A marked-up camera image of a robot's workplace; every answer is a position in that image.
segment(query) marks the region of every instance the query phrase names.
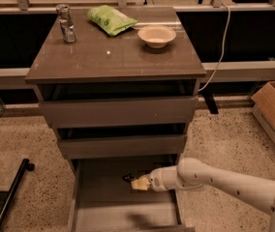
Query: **green chip bag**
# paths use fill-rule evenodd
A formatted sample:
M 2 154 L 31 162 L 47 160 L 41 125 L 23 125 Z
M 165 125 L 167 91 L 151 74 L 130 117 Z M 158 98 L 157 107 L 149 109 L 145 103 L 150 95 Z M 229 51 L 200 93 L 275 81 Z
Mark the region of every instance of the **green chip bag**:
M 137 20 L 127 17 L 111 6 L 102 5 L 88 11 L 87 17 L 97 23 L 110 36 L 116 36 L 120 32 L 138 23 Z

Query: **terrazzo floor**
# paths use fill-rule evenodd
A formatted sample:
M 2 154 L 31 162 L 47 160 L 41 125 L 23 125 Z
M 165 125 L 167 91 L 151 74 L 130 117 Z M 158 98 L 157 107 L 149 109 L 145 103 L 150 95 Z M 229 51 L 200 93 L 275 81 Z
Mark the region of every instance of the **terrazzo floor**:
M 253 116 L 251 104 L 243 100 L 218 104 L 219 114 L 212 115 L 199 102 L 184 156 L 275 180 L 275 145 Z M 67 231 L 75 176 L 35 104 L 7 106 L 0 118 L 1 190 L 9 189 L 24 158 L 36 169 L 25 173 L 1 231 Z M 187 225 L 198 232 L 268 229 L 267 215 L 214 188 L 181 191 L 179 198 Z

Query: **can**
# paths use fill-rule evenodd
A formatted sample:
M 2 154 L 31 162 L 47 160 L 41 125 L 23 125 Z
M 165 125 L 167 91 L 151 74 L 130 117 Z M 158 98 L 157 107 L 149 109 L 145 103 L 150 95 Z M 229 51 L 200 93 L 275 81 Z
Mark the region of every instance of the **can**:
M 70 6 L 68 4 L 59 4 L 56 6 L 56 12 L 60 21 L 63 40 L 66 43 L 74 43 L 76 35 Z

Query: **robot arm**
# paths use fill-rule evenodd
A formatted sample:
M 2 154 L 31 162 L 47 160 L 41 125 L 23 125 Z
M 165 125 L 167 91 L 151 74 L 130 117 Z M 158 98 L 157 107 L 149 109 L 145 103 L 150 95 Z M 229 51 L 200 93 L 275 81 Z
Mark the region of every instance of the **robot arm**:
M 177 165 L 157 168 L 131 182 L 133 189 L 195 190 L 209 185 L 271 215 L 270 232 L 275 232 L 275 181 L 211 167 L 185 158 Z

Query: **cabinet top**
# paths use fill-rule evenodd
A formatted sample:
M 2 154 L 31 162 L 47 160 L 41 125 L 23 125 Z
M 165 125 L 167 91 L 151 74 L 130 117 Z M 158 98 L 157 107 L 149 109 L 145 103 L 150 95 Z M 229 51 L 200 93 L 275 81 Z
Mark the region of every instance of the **cabinet top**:
M 205 70 L 174 8 L 118 9 L 138 21 L 110 37 L 88 20 L 86 9 L 72 10 L 76 42 L 64 43 L 56 19 L 25 80 L 30 84 L 181 79 L 205 76 Z M 161 49 L 145 45 L 138 29 L 149 24 L 173 28 L 176 38 Z

